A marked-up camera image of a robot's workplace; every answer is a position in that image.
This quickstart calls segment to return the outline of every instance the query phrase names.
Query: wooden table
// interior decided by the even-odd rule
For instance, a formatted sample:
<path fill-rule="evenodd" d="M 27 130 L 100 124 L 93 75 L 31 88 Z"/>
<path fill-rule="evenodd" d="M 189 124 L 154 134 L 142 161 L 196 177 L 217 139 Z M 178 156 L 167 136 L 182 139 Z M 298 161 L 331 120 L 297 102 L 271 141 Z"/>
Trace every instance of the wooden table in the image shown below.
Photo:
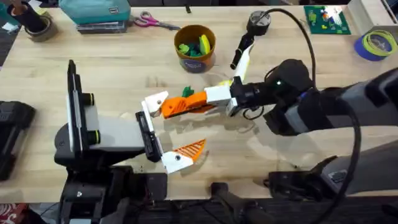
<path fill-rule="evenodd" d="M 305 20 L 300 6 L 285 7 Z M 24 31 L 18 35 L 0 72 L 0 99 L 19 100 L 37 109 L 27 132 L 22 153 L 10 180 L 0 184 L 0 202 L 56 202 L 67 172 L 53 161 L 55 133 L 67 121 L 65 94 L 67 65 L 74 59 L 83 89 L 96 95 L 99 113 L 135 119 L 145 96 L 167 90 L 181 95 L 185 86 L 195 90 L 233 76 L 229 68 L 234 51 L 246 31 L 252 11 L 267 7 L 150 8 L 155 18 L 178 26 L 201 24 L 216 35 L 216 63 L 204 74 L 186 73 L 174 51 L 175 31 L 159 27 L 131 27 L 127 34 L 80 35 L 59 9 L 49 9 L 60 33 L 45 43 L 33 43 Z M 134 8 L 137 15 L 145 8 Z M 356 28 L 346 17 L 353 34 Z M 311 35 L 317 58 L 317 85 L 346 86 L 375 77 L 393 68 L 397 56 L 368 62 L 353 50 L 357 35 Z M 288 58 L 301 59 L 310 69 L 305 40 L 291 19 L 273 13 L 268 33 L 258 37 L 251 52 L 245 82 L 259 82 L 272 67 Z M 164 149 L 171 150 L 206 138 L 205 152 L 197 164 L 169 175 L 168 198 L 207 198 L 207 187 L 226 181 L 242 197 L 269 197 L 261 185 L 268 172 L 291 170 L 292 164 L 309 169 L 329 155 L 349 154 L 353 142 L 350 128 L 317 131 L 297 137 L 272 134 L 262 118 L 255 122 L 240 116 L 186 114 L 154 119 Z M 362 150 L 398 138 L 397 128 L 363 128 Z M 164 172 L 144 155 L 123 162 L 136 172 Z M 371 194 L 391 194 L 377 192 Z"/>

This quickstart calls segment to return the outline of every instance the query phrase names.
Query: cup of toys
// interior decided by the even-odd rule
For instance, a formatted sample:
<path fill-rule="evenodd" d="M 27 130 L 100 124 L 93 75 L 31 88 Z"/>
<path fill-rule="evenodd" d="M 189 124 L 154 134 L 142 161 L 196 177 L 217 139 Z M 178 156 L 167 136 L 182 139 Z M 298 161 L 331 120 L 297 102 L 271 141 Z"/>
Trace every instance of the cup of toys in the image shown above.
<path fill-rule="evenodd" d="M 180 65 L 188 72 L 202 73 L 214 65 L 216 37 L 207 27 L 201 25 L 183 27 L 174 37 L 174 47 Z"/>

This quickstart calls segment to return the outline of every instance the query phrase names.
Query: yellow tape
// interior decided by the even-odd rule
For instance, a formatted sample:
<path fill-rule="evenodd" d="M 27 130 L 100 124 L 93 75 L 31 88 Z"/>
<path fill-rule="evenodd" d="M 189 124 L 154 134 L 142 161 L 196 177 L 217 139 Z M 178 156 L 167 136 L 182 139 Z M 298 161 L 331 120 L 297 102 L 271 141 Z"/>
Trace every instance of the yellow tape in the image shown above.
<path fill-rule="evenodd" d="M 97 130 L 95 130 L 95 141 L 96 141 L 95 144 L 100 143 L 100 134 Z"/>
<path fill-rule="evenodd" d="M 381 50 L 378 46 L 376 46 L 372 41 L 371 41 L 371 36 L 372 35 L 379 35 L 382 38 L 386 39 L 388 41 L 388 43 L 391 46 L 391 50 L 385 51 L 385 50 Z M 362 38 L 362 44 L 363 47 L 368 51 L 371 52 L 374 55 L 378 55 L 378 56 L 388 56 L 392 53 L 394 53 L 397 50 L 397 42 L 394 38 L 394 36 L 387 31 L 384 30 L 375 30 L 372 31 L 368 34 L 366 34 L 363 38 Z"/>

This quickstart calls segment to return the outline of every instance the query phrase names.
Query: orange gripper pad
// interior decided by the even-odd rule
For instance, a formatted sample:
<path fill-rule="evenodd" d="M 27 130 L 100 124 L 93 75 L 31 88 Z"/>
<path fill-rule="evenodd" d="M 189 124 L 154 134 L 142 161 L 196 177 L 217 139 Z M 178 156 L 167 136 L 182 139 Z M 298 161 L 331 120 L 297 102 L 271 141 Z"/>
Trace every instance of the orange gripper pad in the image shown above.
<path fill-rule="evenodd" d="M 175 97 L 167 99 L 162 104 L 162 114 L 165 119 L 170 118 L 176 114 L 182 114 L 186 111 L 190 111 L 194 108 L 197 110 L 190 111 L 191 113 L 204 113 L 212 108 L 213 105 L 206 105 L 206 92 L 202 91 L 193 94 L 187 98 L 185 97 Z"/>
<path fill-rule="evenodd" d="M 178 149 L 174 149 L 173 151 L 179 153 L 183 156 L 187 156 L 191 158 L 194 162 L 199 158 L 200 154 L 203 152 L 203 148 L 205 147 L 206 139 L 199 140 L 195 143 L 182 146 Z"/>

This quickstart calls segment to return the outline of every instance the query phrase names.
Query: white plastic part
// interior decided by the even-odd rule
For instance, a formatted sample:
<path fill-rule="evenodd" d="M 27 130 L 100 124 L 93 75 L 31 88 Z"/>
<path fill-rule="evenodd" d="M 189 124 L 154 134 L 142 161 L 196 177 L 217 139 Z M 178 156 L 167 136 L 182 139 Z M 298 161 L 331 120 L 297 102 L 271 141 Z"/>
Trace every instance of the white plastic part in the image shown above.
<path fill-rule="evenodd" d="M 145 97 L 145 103 L 147 105 L 147 110 L 149 114 L 155 118 L 160 115 L 160 107 L 169 96 L 167 91 L 161 93 L 156 93 L 151 96 Z"/>
<path fill-rule="evenodd" d="M 144 111 L 144 114 L 145 114 L 145 119 L 147 120 L 148 129 L 150 132 L 154 132 L 155 129 L 154 129 L 154 125 L 152 124 L 152 120 L 150 118 L 147 103 L 145 101 L 142 101 L 141 105 L 142 105 L 142 110 Z"/>
<path fill-rule="evenodd" d="M 236 72 L 235 72 L 235 76 L 236 77 L 241 77 L 241 80 L 243 82 L 244 77 L 246 76 L 246 70 L 248 69 L 249 66 L 249 62 L 250 62 L 250 52 L 251 49 L 253 48 L 254 43 L 251 44 L 248 48 L 246 48 L 241 56 L 241 59 L 239 60 L 238 65 L 236 66 Z"/>
<path fill-rule="evenodd" d="M 162 163 L 168 174 L 184 169 L 193 164 L 193 160 L 177 152 L 170 151 L 163 153 Z"/>
<path fill-rule="evenodd" d="M 238 107 L 238 102 L 236 101 L 236 98 L 232 98 L 229 101 L 228 105 L 226 106 L 226 114 L 228 116 L 232 116 L 237 107 Z"/>
<path fill-rule="evenodd" d="M 205 88 L 207 100 L 210 105 L 226 106 L 231 99 L 231 92 L 229 86 L 212 86 Z"/>

